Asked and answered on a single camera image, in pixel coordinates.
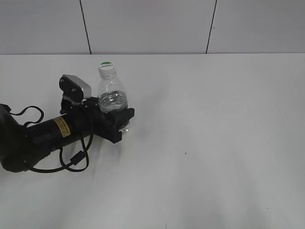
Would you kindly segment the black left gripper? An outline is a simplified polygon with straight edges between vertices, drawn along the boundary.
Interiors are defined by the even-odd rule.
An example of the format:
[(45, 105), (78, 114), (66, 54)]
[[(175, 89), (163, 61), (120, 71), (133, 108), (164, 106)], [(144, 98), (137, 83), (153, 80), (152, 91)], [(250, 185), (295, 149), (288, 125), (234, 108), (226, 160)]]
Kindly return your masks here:
[(98, 97), (91, 97), (81, 102), (80, 111), (85, 121), (82, 127), (84, 133), (97, 135), (114, 144), (122, 140), (121, 130), (129, 126), (135, 113), (134, 108), (112, 111), (114, 123), (111, 123), (101, 112)]

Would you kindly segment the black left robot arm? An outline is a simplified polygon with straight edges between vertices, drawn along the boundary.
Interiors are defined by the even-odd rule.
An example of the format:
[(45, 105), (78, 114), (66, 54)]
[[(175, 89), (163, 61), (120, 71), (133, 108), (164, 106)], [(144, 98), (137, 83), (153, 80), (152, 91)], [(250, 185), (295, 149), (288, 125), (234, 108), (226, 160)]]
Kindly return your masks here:
[[(43, 121), (44, 112), (36, 122), (19, 124), (6, 104), (0, 106), (0, 164), (10, 172), (32, 171), (55, 173), (74, 169), (83, 159), (89, 164), (88, 150), (95, 135), (112, 143), (122, 140), (121, 128), (134, 117), (134, 108), (103, 113), (95, 97), (79, 104), (66, 99), (61, 102), (60, 116)], [(35, 165), (59, 150), (61, 167), (38, 169)]]

